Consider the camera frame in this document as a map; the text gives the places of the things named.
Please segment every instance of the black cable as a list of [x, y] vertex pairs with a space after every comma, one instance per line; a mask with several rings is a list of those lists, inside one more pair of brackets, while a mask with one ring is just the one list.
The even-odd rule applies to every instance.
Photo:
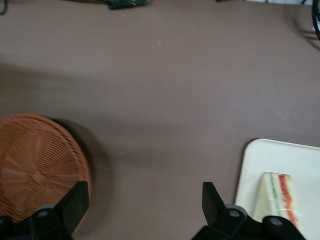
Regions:
[[3, 9], [0, 11], [0, 15], [4, 15], [7, 11], [8, 3], [7, 0], [3, 0]]
[[320, 20], [320, 12], [319, 12], [319, 0], [313, 0], [312, 3], [312, 22], [315, 30], [315, 34], [320, 40], [320, 30], [318, 27], [318, 22]]

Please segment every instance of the white tray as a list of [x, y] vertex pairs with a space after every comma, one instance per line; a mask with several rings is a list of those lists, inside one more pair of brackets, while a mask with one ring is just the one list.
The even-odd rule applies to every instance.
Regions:
[[244, 152], [235, 204], [252, 215], [264, 172], [291, 175], [301, 226], [307, 240], [320, 236], [320, 148], [269, 139], [249, 143]]

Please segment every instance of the wicker basket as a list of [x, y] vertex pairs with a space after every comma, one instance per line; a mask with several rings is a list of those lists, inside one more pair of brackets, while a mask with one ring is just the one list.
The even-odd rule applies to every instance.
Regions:
[[14, 115], [0, 121], [0, 216], [15, 222], [57, 203], [77, 181], [87, 181], [88, 162], [71, 134], [48, 118]]

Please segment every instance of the brown table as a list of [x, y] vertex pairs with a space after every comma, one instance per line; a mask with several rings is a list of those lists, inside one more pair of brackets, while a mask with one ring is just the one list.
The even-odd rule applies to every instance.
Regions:
[[188, 240], [205, 224], [203, 181], [234, 200], [248, 142], [319, 147], [311, 29], [310, 6], [10, 1], [0, 117], [71, 121], [88, 144], [94, 193], [76, 239]]

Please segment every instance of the screw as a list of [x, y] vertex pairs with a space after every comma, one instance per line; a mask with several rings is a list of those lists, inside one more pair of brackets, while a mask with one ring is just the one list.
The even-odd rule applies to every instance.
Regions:
[[276, 226], [281, 226], [282, 225], [282, 221], [280, 221], [278, 218], [275, 218], [275, 217], [270, 218], [270, 222], [273, 225], [276, 225]]
[[234, 218], [240, 217], [240, 214], [236, 210], [230, 210], [229, 214], [230, 214], [230, 216], [232, 216]]
[[39, 212], [38, 213], [38, 218], [42, 218], [42, 217], [45, 217], [45, 216], [47, 216], [47, 214], [48, 214], [48, 211], [41, 211], [41, 212]]

